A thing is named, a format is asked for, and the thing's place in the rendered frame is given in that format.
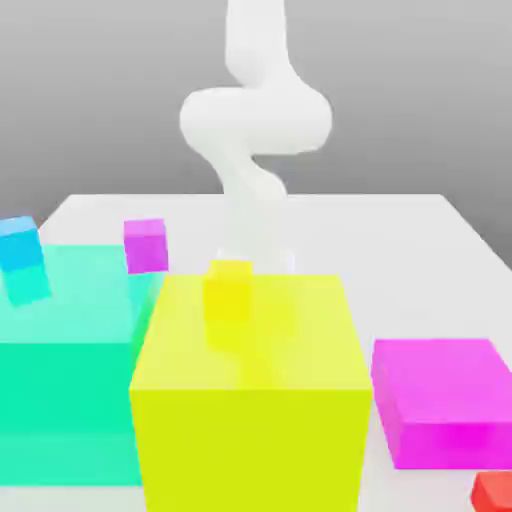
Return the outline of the large teal box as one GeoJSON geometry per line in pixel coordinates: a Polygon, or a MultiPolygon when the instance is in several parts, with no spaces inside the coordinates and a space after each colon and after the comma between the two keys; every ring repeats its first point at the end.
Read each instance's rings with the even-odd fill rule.
{"type": "Polygon", "coordinates": [[[119,245],[0,271],[0,486],[137,486],[129,398],[163,277],[119,245]]]}

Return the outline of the small red cube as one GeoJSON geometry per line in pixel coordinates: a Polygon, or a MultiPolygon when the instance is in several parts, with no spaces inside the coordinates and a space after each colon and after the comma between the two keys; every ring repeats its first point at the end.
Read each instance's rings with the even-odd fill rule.
{"type": "Polygon", "coordinates": [[[512,512],[512,471],[477,473],[471,504],[475,512],[512,512]]]}

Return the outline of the small blue cube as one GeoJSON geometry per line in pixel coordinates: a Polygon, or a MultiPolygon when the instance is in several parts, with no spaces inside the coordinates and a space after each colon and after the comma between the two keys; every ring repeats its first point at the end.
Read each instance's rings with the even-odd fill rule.
{"type": "Polygon", "coordinates": [[[43,250],[33,218],[0,219],[0,269],[10,272],[42,263],[43,250]]]}

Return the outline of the small purple cube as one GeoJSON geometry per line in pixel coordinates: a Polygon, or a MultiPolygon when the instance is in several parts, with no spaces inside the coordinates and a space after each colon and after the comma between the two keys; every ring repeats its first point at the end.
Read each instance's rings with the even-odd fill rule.
{"type": "Polygon", "coordinates": [[[163,219],[131,219],[123,223],[128,273],[169,270],[166,227],[163,219]]]}

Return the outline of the small yellow cube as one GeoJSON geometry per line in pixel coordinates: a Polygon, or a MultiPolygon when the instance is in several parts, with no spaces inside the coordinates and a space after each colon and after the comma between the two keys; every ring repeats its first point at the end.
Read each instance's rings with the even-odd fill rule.
{"type": "Polygon", "coordinates": [[[247,260],[216,259],[203,276],[207,320],[245,320],[249,315],[253,265],[247,260]]]}

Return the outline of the large magenta box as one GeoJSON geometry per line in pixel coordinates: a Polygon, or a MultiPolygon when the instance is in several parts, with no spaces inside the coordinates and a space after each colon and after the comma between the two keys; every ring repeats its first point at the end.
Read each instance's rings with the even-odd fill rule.
{"type": "Polygon", "coordinates": [[[512,469],[512,371],[488,339],[378,339],[371,377],[395,468],[512,469]]]}

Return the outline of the large yellow box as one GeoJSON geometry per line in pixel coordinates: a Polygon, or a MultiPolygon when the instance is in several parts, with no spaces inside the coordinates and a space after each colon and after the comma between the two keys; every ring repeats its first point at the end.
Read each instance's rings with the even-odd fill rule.
{"type": "Polygon", "coordinates": [[[147,512],[357,512],[372,385],[341,279],[257,275],[247,317],[164,280],[130,385],[147,512]]]}

